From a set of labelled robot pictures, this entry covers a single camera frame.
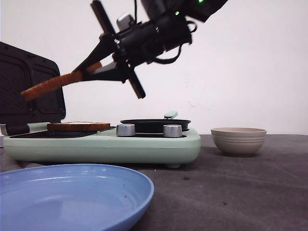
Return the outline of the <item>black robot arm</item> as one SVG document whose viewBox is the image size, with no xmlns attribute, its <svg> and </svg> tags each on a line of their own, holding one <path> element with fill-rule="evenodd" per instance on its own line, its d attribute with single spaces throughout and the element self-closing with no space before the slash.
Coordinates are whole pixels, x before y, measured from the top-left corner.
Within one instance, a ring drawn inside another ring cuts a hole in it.
<svg viewBox="0 0 308 231">
<path fill-rule="evenodd" d="M 142 63 L 171 64 L 178 59 L 158 56 L 185 43 L 192 43 L 186 16 L 205 22 L 217 12 L 224 0 L 143 0 L 149 17 L 145 23 L 129 19 L 128 26 L 115 32 L 102 3 L 94 0 L 91 7 L 103 28 L 100 41 L 90 55 L 73 71 L 79 81 L 129 80 L 137 97 L 146 96 L 134 68 Z"/>
</svg>

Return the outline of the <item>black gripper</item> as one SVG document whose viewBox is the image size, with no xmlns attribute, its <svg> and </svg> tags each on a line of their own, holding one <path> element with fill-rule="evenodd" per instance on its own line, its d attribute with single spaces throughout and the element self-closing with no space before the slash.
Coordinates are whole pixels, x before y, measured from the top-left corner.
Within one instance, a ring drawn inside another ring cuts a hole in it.
<svg viewBox="0 0 308 231">
<path fill-rule="evenodd" d="M 185 17 L 167 10 L 158 18 L 137 23 L 116 33 L 100 1 L 94 0 L 91 7 L 103 28 L 98 45 L 73 72 L 85 70 L 82 81 L 129 80 L 137 97 L 146 96 L 134 68 L 142 63 L 170 64 L 178 56 L 159 59 L 158 56 L 174 48 L 191 43 L 191 32 Z M 102 66 L 100 60 L 112 55 L 113 62 Z"/>
</svg>

